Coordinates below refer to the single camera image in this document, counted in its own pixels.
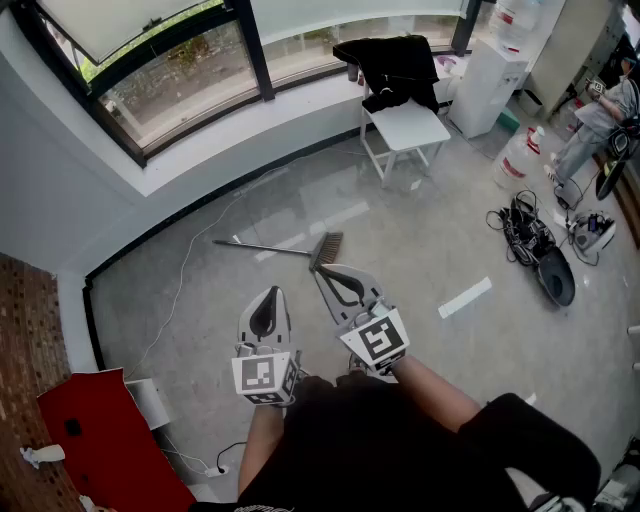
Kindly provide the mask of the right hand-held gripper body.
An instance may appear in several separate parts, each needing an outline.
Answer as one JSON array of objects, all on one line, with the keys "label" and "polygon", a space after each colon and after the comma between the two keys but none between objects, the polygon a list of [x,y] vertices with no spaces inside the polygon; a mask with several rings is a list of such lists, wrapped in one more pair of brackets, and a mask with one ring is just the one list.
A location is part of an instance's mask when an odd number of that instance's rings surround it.
[{"label": "right hand-held gripper body", "polygon": [[387,377],[402,359],[410,340],[398,309],[380,297],[367,304],[339,330],[339,340],[373,373]]}]

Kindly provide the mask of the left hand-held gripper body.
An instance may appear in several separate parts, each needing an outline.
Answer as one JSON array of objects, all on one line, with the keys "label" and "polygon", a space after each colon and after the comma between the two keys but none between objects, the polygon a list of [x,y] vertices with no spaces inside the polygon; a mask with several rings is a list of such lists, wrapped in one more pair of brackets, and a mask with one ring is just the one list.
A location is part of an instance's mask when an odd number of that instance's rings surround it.
[{"label": "left hand-held gripper body", "polygon": [[252,404],[287,407],[301,376],[299,354],[239,343],[231,359],[236,393]]}]

